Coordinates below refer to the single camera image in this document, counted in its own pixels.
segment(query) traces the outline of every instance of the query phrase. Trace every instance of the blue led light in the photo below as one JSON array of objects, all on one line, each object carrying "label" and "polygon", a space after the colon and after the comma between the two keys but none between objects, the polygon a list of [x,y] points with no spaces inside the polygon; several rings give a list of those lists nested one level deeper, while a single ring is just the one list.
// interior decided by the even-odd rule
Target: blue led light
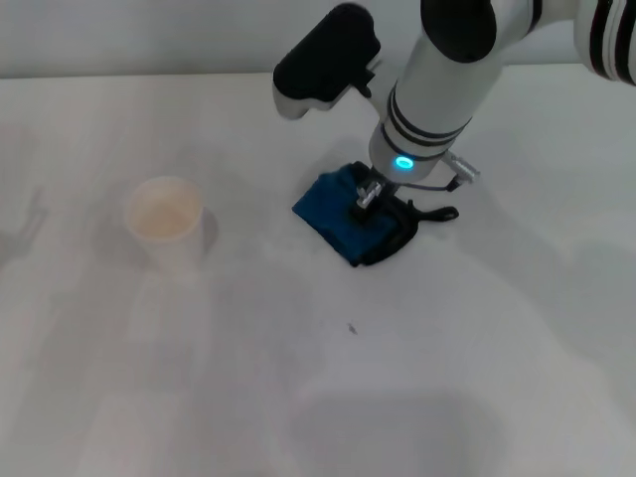
[{"label": "blue led light", "polygon": [[407,157],[404,157],[404,156],[398,156],[396,160],[394,161],[394,163],[396,164],[396,167],[398,169],[403,169],[404,171],[412,169],[414,165],[412,159],[408,159]]}]

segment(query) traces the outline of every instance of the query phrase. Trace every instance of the black stripe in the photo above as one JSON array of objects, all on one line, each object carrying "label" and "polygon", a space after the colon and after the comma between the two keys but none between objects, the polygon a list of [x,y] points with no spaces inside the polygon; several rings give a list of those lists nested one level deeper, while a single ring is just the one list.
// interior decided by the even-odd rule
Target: black stripe
[{"label": "black stripe", "polygon": [[603,64],[603,36],[612,2],[613,0],[598,0],[592,28],[589,32],[589,58],[592,61],[592,67],[598,75],[607,79],[609,79],[609,75]]},{"label": "black stripe", "polygon": [[443,140],[443,141],[431,142],[431,141],[427,141],[425,139],[420,139],[418,137],[412,136],[411,134],[406,132],[401,127],[401,125],[396,121],[396,117],[394,116],[394,109],[393,109],[393,105],[391,103],[391,100],[389,100],[389,104],[387,105],[387,111],[389,112],[389,119],[391,120],[391,123],[393,124],[393,126],[396,129],[397,133],[399,133],[405,139],[408,139],[413,144],[417,144],[418,146],[424,146],[424,147],[435,147],[435,146],[443,146],[444,144],[448,144],[449,142],[452,142],[452,141],[455,140],[456,136],[455,137],[451,137],[451,138],[446,139],[446,140]]},{"label": "black stripe", "polygon": [[385,138],[385,141],[387,141],[387,144],[389,144],[389,147],[392,148],[395,154],[399,154],[400,156],[407,157],[408,159],[412,159],[413,161],[416,161],[416,162],[431,161],[433,159],[439,158],[440,156],[443,156],[444,153],[446,152],[444,151],[440,154],[435,154],[434,156],[428,156],[428,157],[413,156],[412,154],[408,154],[407,152],[402,151],[399,147],[396,146],[396,144],[393,141],[391,141],[391,139],[389,138],[389,135],[387,134],[387,131],[385,130],[385,126],[383,124],[380,125],[380,132],[382,133],[383,137]]},{"label": "black stripe", "polygon": [[629,72],[629,47],[632,43],[635,23],[636,0],[627,0],[623,10],[623,17],[620,19],[620,25],[618,26],[618,34],[616,35],[616,72],[623,81],[636,86],[634,78]]},{"label": "black stripe", "polygon": [[541,16],[544,13],[544,1],[543,0],[533,0],[533,20],[530,22],[530,29],[528,33],[532,33],[535,30],[535,27],[541,20]]},{"label": "black stripe", "polygon": [[436,133],[436,132],[422,131],[421,129],[418,129],[417,127],[413,126],[410,122],[408,122],[408,119],[406,119],[404,115],[401,113],[401,111],[399,110],[398,102],[396,101],[395,87],[391,90],[391,94],[389,94],[389,99],[391,101],[391,104],[393,105],[394,111],[396,112],[397,118],[404,125],[404,127],[406,127],[406,129],[408,129],[411,133],[417,134],[418,136],[424,136],[428,139],[447,139],[452,136],[457,136],[464,129],[464,127],[466,127],[466,124],[470,122],[470,119],[469,119],[466,124],[461,126],[459,129],[455,129],[454,131],[451,131],[451,132]]}]

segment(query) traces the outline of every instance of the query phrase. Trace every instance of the blue cloth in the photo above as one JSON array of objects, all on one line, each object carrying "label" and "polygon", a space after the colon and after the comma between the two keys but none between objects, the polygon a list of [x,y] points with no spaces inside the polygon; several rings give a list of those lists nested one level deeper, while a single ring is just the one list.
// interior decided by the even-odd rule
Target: blue cloth
[{"label": "blue cloth", "polygon": [[396,228],[397,222],[384,214],[375,214],[362,226],[349,210],[358,200],[351,166],[322,174],[292,211],[320,234],[330,246],[352,265],[368,251],[380,245]]}]

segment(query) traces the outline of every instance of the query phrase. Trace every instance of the table surface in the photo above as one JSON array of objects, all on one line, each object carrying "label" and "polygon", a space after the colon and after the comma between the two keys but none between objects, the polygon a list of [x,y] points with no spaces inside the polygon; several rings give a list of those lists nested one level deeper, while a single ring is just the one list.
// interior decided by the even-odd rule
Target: table surface
[{"label": "table surface", "polygon": [[[365,160],[355,93],[286,122],[268,75],[0,81],[0,473],[633,476],[635,106],[507,68],[455,147],[481,183],[410,193],[460,219],[353,269],[290,207]],[[121,226],[169,174],[211,212],[196,279]]]}]

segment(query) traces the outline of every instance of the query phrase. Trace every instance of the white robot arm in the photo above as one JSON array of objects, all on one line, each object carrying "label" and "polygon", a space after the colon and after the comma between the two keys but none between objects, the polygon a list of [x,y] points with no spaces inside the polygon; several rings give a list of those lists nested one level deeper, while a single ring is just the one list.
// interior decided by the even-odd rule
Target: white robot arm
[{"label": "white robot arm", "polygon": [[635,84],[636,0],[421,0],[420,15],[421,37],[399,78],[378,61],[371,15],[352,3],[332,10],[274,71],[276,107],[289,119],[330,109],[350,86],[378,111],[361,208],[425,178],[439,160],[457,173],[453,187],[472,181],[477,172],[449,149],[497,81],[502,52],[544,25],[574,20],[585,65]]}]

